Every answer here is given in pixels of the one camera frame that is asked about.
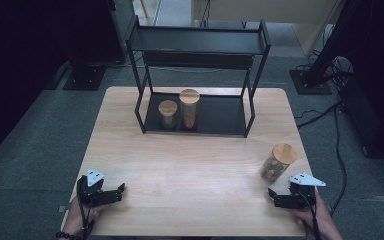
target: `bamboo lid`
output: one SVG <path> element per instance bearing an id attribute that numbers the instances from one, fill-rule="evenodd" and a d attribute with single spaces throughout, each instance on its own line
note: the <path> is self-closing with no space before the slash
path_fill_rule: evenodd
<path id="1" fill-rule="evenodd" d="M 199 101 L 199 93 L 193 89 L 185 89 L 180 95 L 180 101 L 185 105 L 194 105 Z"/>
<path id="2" fill-rule="evenodd" d="M 286 143 L 276 144 L 273 148 L 273 156 L 283 164 L 292 164 L 297 160 L 297 153 L 291 145 Z"/>
<path id="3" fill-rule="evenodd" d="M 165 117 L 173 116 L 177 111 L 177 104 L 174 101 L 165 100 L 160 103 L 158 110 Z"/>

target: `beaded bracelet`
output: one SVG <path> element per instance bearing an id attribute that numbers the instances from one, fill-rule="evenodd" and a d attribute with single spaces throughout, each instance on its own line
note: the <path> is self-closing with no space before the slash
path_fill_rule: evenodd
<path id="1" fill-rule="evenodd" d="M 55 233 L 55 237 L 56 238 L 65 238 L 65 239 L 70 239 L 70 240 L 82 240 L 81 237 L 70 235 L 70 234 L 65 233 L 65 232 L 57 232 L 57 233 Z"/>

